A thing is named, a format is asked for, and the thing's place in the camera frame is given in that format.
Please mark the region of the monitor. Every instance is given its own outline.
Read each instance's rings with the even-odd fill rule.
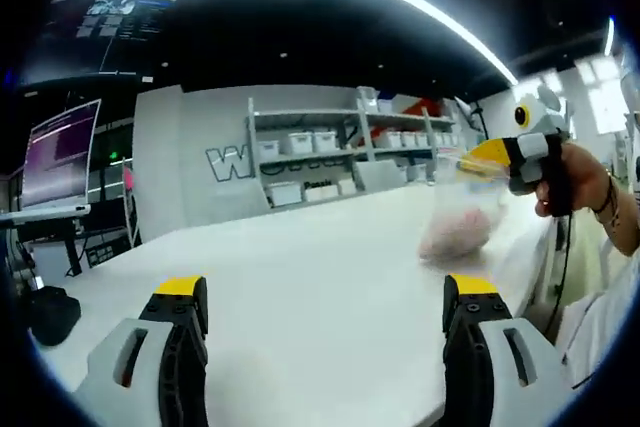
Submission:
[[[22,209],[87,204],[89,157],[100,100],[31,129],[22,174]]]
[[[175,0],[54,0],[26,55],[18,87],[92,76],[153,76],[156,40]]]

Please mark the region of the clear plastic container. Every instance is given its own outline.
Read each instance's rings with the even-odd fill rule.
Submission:
[[[434,205],[418,254],[450,260],[489,241],[503,215],[509,177],[504,166],[469,154],[442,154],[436,162]]]

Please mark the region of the table surface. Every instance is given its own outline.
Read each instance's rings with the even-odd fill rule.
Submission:
[[[413,185],[184,229],[63,284],[82,317],[42,355],[73,391],[88,353],[173,276],[207,278],[209,423],[410,427],[438,419],[445,385],[444,273],[422,265],[434,189]],[[489,277],[513,314],[538,276],[548,219],[507,194],[482,251],[447,266]]]

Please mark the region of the black ceiling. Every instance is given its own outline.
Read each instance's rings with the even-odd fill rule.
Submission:
[[[604,42],[608,11],[601,0],[428,1],[473,32],[519,78],[563,68]],[[372,85],[470,101],[509,86],[459,37],[398,0],[178,0],[169,23],[157,46],[158,58],[169,66],[156,66],[155,86]],[[26,99],[21,92],[3,114],[22,132],[22,144],[29,125],[69,105],[69,91],[76,100],[79,92],[111,99],[101,109],[102,123],[132,116],[140,86],[99,80],[40,86],[38,96]],[[16,146],[0,172],[19,165],[23,149]]]

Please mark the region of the computer screen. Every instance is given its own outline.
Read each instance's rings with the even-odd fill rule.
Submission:
[[[153,76],[175,0],[54,0],[18,85],[87,76]]]
[[[22,208],[83,205],[100,100],[67,110],[31,130]]]

